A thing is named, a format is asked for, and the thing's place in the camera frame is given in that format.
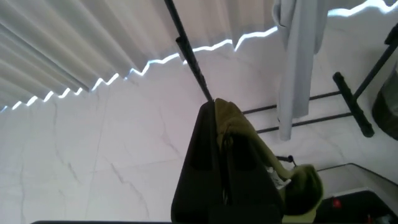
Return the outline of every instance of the clothing tag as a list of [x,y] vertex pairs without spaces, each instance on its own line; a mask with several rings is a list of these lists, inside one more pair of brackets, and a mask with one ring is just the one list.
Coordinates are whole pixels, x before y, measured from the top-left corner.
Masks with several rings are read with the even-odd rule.
[[278,173],[274,170],[273,167],[266,167],[267,172],[269,174],[269,177],[273,181],[276,189],[280,190],[284,188],[286,185],[288,185],[292,180],[287,179],[286,181],[283,181],[279,176]]

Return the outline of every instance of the horizontal metal bar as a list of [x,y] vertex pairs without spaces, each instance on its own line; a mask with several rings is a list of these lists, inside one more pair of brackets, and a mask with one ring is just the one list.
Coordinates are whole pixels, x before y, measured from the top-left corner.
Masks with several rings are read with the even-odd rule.
[[[331,93],[325,93],[325,94],[321,94],[321,95],[317,95],[317,96],[311,96],[310,100],[317,100],[320,98],[325,98],[325,97],[329,97],[329,96],[336,96],[339,95],[340,91],[334,91]],[[262,108],[257,108],[257,109],[252,109],[252,110],[247,110],[247,111],[243,111],[243,114],[250,114],[250,113],[255,113],[255,112],[260,112],[260,111],[265,111],[265,110],[270,110],[270,109],[274,109],[276,108],[276,105],[270,105],[270,106],[265,106]]]
[[[324,118],[311,119],[308,121],[301,121],[301,122],[294,123],[294,124],[292,124],[292,127],[306,125],[306,124],[313,124],[313,123],[317,123],[317,122],[321,122],[321,121],[329,121],[331,119],[345,118],[345,117],[352,116],[352,115],[353,115],[352,113],[343,113],[343,114],[338,114],[338,115],[333,115],[333,116],[327,116]],[[278,129],[279,129],[279,127],[272,127],[272,128],[261,129],[256,132],[258,134],[261,134],[261,133],[267,133],[270,131],[276,131]]]

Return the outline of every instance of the dark laundry basket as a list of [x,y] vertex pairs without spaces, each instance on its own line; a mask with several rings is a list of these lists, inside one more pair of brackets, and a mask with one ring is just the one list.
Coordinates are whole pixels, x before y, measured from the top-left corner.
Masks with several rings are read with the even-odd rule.
[[398,140],[398,73],[397,64],[383,84],[373,104],[372,115],[377,125]]

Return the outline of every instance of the red object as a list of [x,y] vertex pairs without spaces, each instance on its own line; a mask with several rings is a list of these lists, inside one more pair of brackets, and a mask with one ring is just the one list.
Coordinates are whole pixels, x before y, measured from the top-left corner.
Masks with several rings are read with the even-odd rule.
[[341,202],[337,198],[333,199],[333,208],[341,208]]

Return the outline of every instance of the black metal rack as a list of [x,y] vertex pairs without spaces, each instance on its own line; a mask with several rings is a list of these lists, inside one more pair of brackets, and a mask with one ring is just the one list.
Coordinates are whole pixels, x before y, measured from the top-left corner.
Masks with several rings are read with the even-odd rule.
[[[178,37],[175,41],[178,44],[178,47],[180,48],[181,52],[183,53],[183,56],[187,60],[187,63],[189,67],[191,68],[191,71],[195,78],[197,79],[197,82],[205,95],[206,99],[208,101],[213,100],[213,98],[210,95],[209,90],[207,89],[205,77],[202,75],[200,71],[199,64],[195,58],[195,55],[193,53],[193,50],[191,48],[191,45],[189,43],[187,34],[185,33],[185,30],[183,28],[183,25],[180,20],[180,16],[178,15],[178,12],[174,6],[174,3],[172,0],[164,0],[167,6],[167,9],[169,10],[169,13],[173,19],[173,22],[178,30],[178,33],[180,37]],[[386,41],[384,42],[385,44],[388,45],[388,48],[386,51],[381,55],[381,58],[376,62],[375,66],[371,69],[365,80],[362,82],[362,84],[359,86],[359,88],[355,91],[354,94],[351,93],[350,88],[344,81],[344,77],[340,72],[336,72],[333,76],[333,80],[335,81],[339,91],[334,91],[331,93],[325,93],[317,96],[311,96],[310,100],[317,100],[329,96],[336,96],[336,95],[342,95],[346,104],[348,105],[348,108],[350,110],[349,113],[342,113],[342,114],[336,114],[332,116],[326,116],[323,118],[317,118],[317,119],[311,119],[308,121],[301,121],[298,123],[292,124],[292,127],[296,126],[301,126],[301,125],[306,125],[306,124],[312,124],[312,123],[317,123],[317,122],[322,122],[322,121],[329,121],[332,119],[337,119],[337,118],[345,118],[348,116],[354,116],[355,121],[358,123],[359,128],[361,129],[362,133],[364,136],[370,138],[374,135],[374,131],[372,128],[371,123],[366,119],[363,110],[359,107],[357,99],[358,97],[362,94],[362,92],[366,89],[366,87],[370,84],[370,82],[373,80],[373,78],[377,75],[377,73],[380,71],[381,67],[385,64],[385,62],[388,60],[388,58],[394,53],[395,49],[398,46],[398,24],[392,28],[390,31]],[[250,114],[250,113],[255,113],[259,111],[265,111],[265,110],[270,110],[276,108],[277,105],[270,105],[270,106],[265,106],[261,108],[256,108],[252,110],[247,110],[243,111],[243,114]],[[266,133],[270,131],[276,131],[278,130],[279,127],[272,127],[272,128],[266,128],[266,129],[261,129],[258,130],[257,133]]]

